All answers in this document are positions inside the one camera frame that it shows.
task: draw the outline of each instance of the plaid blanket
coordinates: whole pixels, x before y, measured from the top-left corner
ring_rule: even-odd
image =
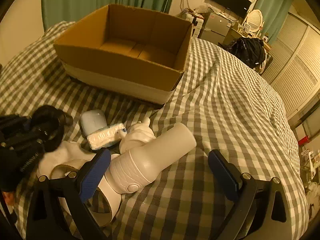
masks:
[[[53,105],[71,114],[67,140],[85,142],[79,128],[84,111],[102,109],[108,124],[132,123],[149,116],[156,136],[176,122],[194,134],[197,147],[165,169],[144,189],[123,194],[118,213],[104,228],[113,239],[205,239],[228,212],[220,187],[207,164],[219,149],[241,172],[254,178],[281,179],[289,202],[292,239],[307,228],[308,211],[299,177],[298,145],[279,95],[233,55],[201,39],[193,39],[187,70],[170,100],[160,110],[141,102],[74,82],[66,75],[53,41],[72,23],[61,22],[15,56],[0,74],[0,114],[31,114]],[[17,228],[25,237],[35,174],[16,191]],[[98,209],[106,205],[96,198]],[[73,222],[66,217],[70,228]]]

